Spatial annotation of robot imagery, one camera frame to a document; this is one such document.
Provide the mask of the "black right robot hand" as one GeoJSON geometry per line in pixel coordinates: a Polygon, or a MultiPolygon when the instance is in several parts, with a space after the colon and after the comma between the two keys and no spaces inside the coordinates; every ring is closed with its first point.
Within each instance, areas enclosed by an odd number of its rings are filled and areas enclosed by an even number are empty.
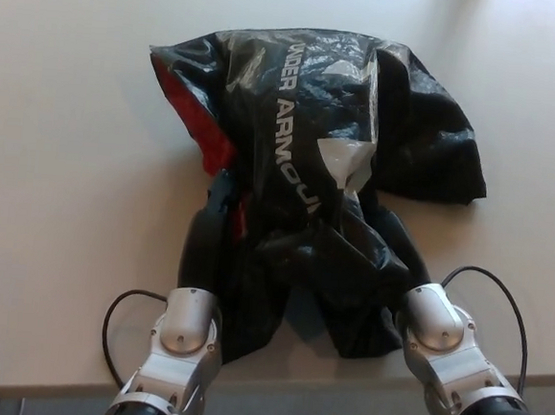
{"type": "Polygon", "coordinates": [[[393,211],[380,206],[376,222],[386,243],[407,266],[410,272],[411,286],[414,288],[430,284],[431,278],[426,263],[400,218],[393,211]]]}

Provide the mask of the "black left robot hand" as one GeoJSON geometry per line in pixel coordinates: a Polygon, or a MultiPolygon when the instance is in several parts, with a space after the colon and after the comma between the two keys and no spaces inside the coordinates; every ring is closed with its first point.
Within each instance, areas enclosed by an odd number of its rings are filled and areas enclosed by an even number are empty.
{"type": "Polygon", "coordinates": [[[211,182],[206,204],[193,216],[188,228],[178,268],[180,288],[216,292],[229,214],[236,193],[234,175],[221,169],[211,182]]]}

